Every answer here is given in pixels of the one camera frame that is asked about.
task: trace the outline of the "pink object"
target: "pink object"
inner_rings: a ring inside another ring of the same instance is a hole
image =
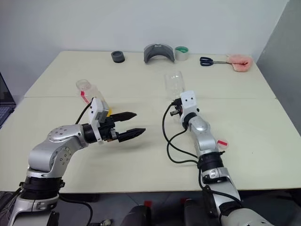
[[[249,56],[244,55],[230,55],[227,59],[227,62],[232,64],[233,69],[236,72],[246,72],[250,69],[253,59]]]

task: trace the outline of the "white wall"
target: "white wall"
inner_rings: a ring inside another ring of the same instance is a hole
[[[23,95],[66,49],[142,51],[161,42],[257,60],[287,1],[0,0],[0,71]]]

